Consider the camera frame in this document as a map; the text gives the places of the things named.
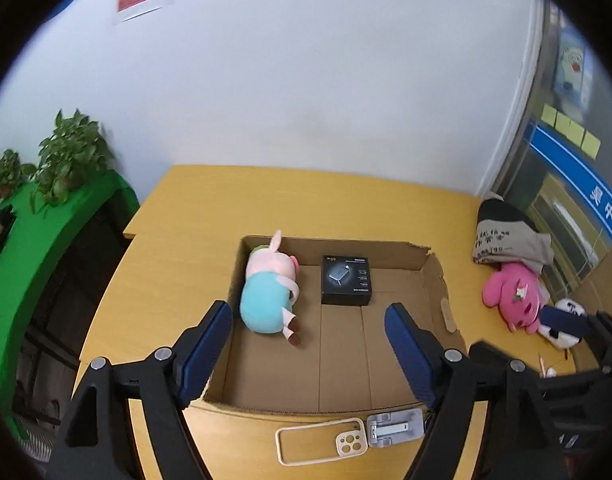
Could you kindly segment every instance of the yellow sticky note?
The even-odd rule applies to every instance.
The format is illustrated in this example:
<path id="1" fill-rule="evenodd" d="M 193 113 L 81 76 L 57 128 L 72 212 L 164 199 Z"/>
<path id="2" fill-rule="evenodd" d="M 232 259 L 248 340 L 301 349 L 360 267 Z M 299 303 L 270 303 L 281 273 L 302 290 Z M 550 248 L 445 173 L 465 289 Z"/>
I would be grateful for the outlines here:
<path id="1" fill-rule="evenodd" d="M 555 108 L 549 104 L 544 103 L 544 110 L 542 110 L 542 121 L 548 124 L 548 126 L 554 126 L 556 117 L 557 110 L 555 110 Z"/>
<path id="2" fill-rule="evenodd" d="M 577 146 L 582 145 L 582 138 L 584 137 L 584 127 L 581 124 L 577 124 L 575 121 L 570 121 L 570 126 L 566 132 L 566 138 L 576 144 Z"/>
<path id="3" fill-rule="evenodd" d="M 557 119 L 555 120 L 555 129 L 562 135 L 568 133 L 570 128 L 570 118 L 561 112 L 557 112 Z"/>
<path id="4" fill-rule="evenodd" d="M 584 142 L 582 142 L 582 150 L 589 157 L 595 158 L 597 156 L 597 152 L 599 151 L 599 146 L 602 141 L 595 137 L 591 132 L 587 131 L 584 136 Z"/>

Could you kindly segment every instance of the white wall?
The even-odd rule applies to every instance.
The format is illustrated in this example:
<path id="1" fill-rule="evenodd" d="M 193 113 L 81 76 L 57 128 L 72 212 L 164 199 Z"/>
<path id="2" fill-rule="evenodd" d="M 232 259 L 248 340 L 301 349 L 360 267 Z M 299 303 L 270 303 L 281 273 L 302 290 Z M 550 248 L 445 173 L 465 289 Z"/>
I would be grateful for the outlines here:
<path id="1" fill-rule="evenodd" d="M 144 199 L 171 164 L 285 166 L 477 193 L 532 78 L 541 0 L 75 0 L 0 91 L 0 151 L 102 121 Z"/>

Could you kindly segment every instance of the stuffed animal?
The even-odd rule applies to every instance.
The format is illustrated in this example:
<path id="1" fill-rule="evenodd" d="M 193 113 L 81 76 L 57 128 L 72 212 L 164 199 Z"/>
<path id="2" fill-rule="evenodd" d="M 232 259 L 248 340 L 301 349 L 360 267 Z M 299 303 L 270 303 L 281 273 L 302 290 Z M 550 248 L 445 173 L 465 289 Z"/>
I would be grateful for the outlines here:
<path id="1" fill-rule="evenodd" d="M 277 231 L 270 245 L 258 246 L 250 253 L 240 314 L 253 332 L 282 332 L 290 344 L 298 345 L 300 326 L 292 306 L 300 294 L 295 282 L 299 263 L 294 256 L 279 252 L 281 242 L 282 232 Z"/>
<path id="2" fill-rule="evenodd" d="M 487 307 L 499 306 L 511 332 L 521 327 L 529 334 L 537 332 L 542 306 L 539 280 L 524 264 L 502 264 L 484 285 L 481 297 Z"/>
<path id="3" fill-rule="evenodd" d="M 577 303 L 577 301 L 569 300 L 568 298 L 564 298 L 563 300 L 559 300 L 557 303 L 555 303 L 555 308 L 570 314 L 576 314 L 577 316 L 586 315 L 586 311 L 584 310 L 583 306 Z M 553 343 L 557 348 L 562 350 L 571 348 L 579 343 L 578 337 L 560 332 L 559 330 L 555 330 L 550 326 L 541 325 L 538 328 L 538 332 L 548 339 L 548 341 Z"/>

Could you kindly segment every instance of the poster with cartoon character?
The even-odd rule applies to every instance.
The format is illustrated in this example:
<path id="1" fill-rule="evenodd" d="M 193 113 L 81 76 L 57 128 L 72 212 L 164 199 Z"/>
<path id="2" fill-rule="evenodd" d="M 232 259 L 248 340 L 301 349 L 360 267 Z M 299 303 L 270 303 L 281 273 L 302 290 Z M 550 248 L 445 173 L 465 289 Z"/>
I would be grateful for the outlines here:
<path id="1" fill-rule="evenodd" d="M 581 35 L 571 28 L 560 28 L 560 47 L 553 90 L 573 102 L 581 112 L 588 109 L 593 79 L 593 53 Z"/>

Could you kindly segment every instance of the yellow desk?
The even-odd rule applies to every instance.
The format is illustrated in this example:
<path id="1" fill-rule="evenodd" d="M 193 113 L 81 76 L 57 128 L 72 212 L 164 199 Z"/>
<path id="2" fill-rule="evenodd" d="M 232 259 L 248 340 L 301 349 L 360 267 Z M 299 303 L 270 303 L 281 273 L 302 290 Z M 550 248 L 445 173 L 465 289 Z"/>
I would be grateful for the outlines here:
<path id="1" fill-rule="evenodd" d="M 134 240 L 86 338 L 80 376 L 96 356 L 118 364 L 143 359 L 174 342 L 183 329 L 201 320 L 213 300 L 226 298 L 240 238 L 269 235 L 277 228 L 291 237 L 406 240 L 430 246 L 444 268 L 454 320 L 467 346 L 485 339 L 535 368 L 541 353 L 560 374 L 574 371 L 572 359 L 564 361 L 563 353 L 539 336 L 511 334 L 497 309 L 482 305 L 481 287 L 491 269 L 470 260 L 479 202 L 459 193 L 361 176 L 174 167 L 125 230 Z M 133 402 L 131 411 L 147 478 L 160 478 L 140 404 Z M 470 478 L 484 414 L 485 403 L 478 403 L 455 478 Z M 276 458 L 275 430 L 324 417 L 233 412 L 201 401 L 184 415 L 216 480 L 399 480 L 419 447 L 419 442 L 410 442 L 326 465 L 284 467 Z"/>

